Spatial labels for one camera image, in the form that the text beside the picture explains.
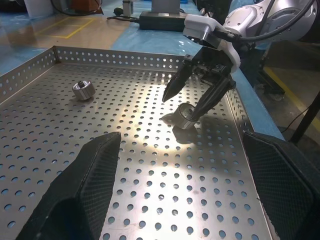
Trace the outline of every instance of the metal tray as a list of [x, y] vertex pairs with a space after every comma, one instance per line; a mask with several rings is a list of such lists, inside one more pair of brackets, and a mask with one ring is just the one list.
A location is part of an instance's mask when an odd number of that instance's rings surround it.
[[[236, 90], [183, 131], [164, 121], [207, 89], [192, 76], [162, 94], [182, 56], [54, 46], [0, 77], [0, 233], [15, 239], [86, 142], [122, 135], [103, 240], [271, 239], [241, 138]], [[94, 98], [72, 86], [91, 80]]]

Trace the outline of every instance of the metal stand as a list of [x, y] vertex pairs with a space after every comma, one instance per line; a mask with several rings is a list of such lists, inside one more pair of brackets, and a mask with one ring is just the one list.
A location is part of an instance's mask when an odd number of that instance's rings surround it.
[[309, 110], [306, 112], [301, 123], [295, 130], [293, 136], [290, 139], [290, 142], [297, 144], [301, 137], [305, 134], [305, 131], [308, 129], [309, 125], [312, 123], [317, 113], [320, 110], [320, 91], [318, 95], [313, 100], [312, 104], [309, 107]]

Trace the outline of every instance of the black cable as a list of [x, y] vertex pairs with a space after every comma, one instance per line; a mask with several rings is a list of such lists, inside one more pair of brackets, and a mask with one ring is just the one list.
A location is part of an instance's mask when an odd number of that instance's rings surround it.
[[300, 117], [302, 114], [304, 114], [308, 109], [310, 108], [310, 106], [308, 106], [303, 112], [301, 112], [298, 116], [296, 116], [292, 122], [290, 122], [290, 124], [286, 127], [285, 130], [283, 130], [281, 133], [284, 133], [285, 131], [287, 131], [289, 129], [289, 127], [291, 126], [291, 124], [294, 123], [295, 120], [297, 120], [298, 117]]
[[102, 1], [103, 1], [103, 0], [100, 0], [100, 3], [98, 3], [97, 0], [94, 0], [94, 1], [95, 1], [96, 4], [98, 5], [98, 8], [97, 8], [96, 10], [94, 10], [94, 11], [90, 11], [90, 12], [88, 12], [88, 13], [69, 13], [69, 12], [64, 12], [64, 11], [58, 9], [58, 8], [56, 7], [56, 5], [54, 4], [54, 0], [50, 0], [51, 4], [52, 4], [52, 6], [53, 6], [53, 8], [54, 8], [55, 10], [57, 10], [57, 11], [58, 11], [59, 13], [61, 13], [61, 14], [68, 15], [68, 16], [72, 16], [72, 17], [89, 16], [89, 15], [92, 15], [92, 14], [96, 13], [99, 9], [101, 9]]
[[271, 0], [269, 5], [268, 5], [268, 7], [266, 8], [266, 10], [264, 12], [264, 15], [263, 15], [263, 18], [262, 18], [261, 22], [259, 23], [258, 28], [256, 29], [255, 36], [259, 36], [260, 35], [260, 33], [262, 31], [262, 28], [265, 26], [265, 23], [266, 23], [266, 21], [268, 19], [268, 15], [269, 15], [269, 13], [270, 13], [275, 1], [276, 0]]
[[271, 32], [268, 32], [266, 34], [259, 35], [259, 36], [240, 37], [239, 41], [243, 42], [243, 43], [258, 42], [258, 41], [272, 38], [272, 37], [282, 33], [283, 31], [287, 30], [292, 25], [294, 25], [297, 21], [299, 21], [307, 13], [307, 11], [312, 6], [314, 1], [315, 0], [309, 0], [309, 2], [303, 7], [303, 9], [294, 18], [292, 18], [290, 21], [288, 21], [286, 24], [282, 25], [278, 29], [273, 30]]
[[107, 20], [115, 19], [123, 22], [139, 23], [139, 18], [133, 16], [109, 16]]

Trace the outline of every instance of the floor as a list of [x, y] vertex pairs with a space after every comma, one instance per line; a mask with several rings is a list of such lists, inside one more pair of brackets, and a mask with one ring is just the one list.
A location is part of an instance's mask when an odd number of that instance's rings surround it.
[[[70, 17], [58, 14], [37, 20], [29, 20], [26, 13], [0, 13], [0, 75], [53, 45], [109, 49], [119, 37], [126, 37], [122, 33], [129, 26], [127, 22], [106, 21], [106, 17], [113, 15], [113, 9], [120, 6], [121, 2], [114, 0], [102, 7], [105, 15]], [[320, 90], [319, 52], [318, 48], [309, 44], [273, 44], [266, 63], [267, 72], [283, 84], [286, 94], [282, 100], [275, 101], [259, 89], [257, 93], [277, 126], [286, 127], [310, 105]], [[290, 128], [295, 129], [301, 118]], [[320, 144], [318, 119], [306, 135]]]

